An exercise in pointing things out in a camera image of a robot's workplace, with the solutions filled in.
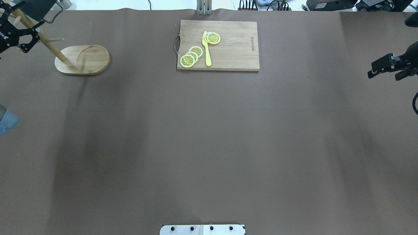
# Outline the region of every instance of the white metal plate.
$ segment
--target white metal plate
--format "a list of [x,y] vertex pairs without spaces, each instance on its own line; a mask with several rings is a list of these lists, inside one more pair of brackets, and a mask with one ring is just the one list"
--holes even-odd
[[164,225],[160,235],[245,235],[245,225]]

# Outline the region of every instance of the wooden base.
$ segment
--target wooden base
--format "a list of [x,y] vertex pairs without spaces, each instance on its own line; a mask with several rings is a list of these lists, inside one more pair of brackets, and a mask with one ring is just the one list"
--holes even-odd
[[102,72],[110,62],[106,48],[99,45],[70,46],[61,51],[67,58],[55,58],[57,70],[68,75],[94,75]]

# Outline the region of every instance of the white label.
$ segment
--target white label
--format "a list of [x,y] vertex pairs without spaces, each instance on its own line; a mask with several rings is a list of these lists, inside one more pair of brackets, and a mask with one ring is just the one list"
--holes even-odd
[[319,3],[318,5],[316,5],[315,9],[321,9],[324,8],[326,6],[326,3]]

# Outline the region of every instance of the yellow knife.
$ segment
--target yellow knife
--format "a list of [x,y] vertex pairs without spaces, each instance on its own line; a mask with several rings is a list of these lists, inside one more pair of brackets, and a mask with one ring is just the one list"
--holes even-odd
[[212,65],[212,60],[210,59],[210,55],[209,55],[209,47],[208,47],[208,43],[205,41],[205,35],[206,35],[207,31],[205,31],[203,33],[202,36],[202,45],[205,47],[205,62],[206,62],[206,66],[210,67]]

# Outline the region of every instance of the knife handle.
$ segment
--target knife handle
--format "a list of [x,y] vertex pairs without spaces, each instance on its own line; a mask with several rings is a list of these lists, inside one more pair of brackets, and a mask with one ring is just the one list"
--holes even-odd
[[206,62],[206,66],[208,67],[212,65],[212,60],[210,59],[210,54],[209,54],[209,46],[205,47],[205,62]]

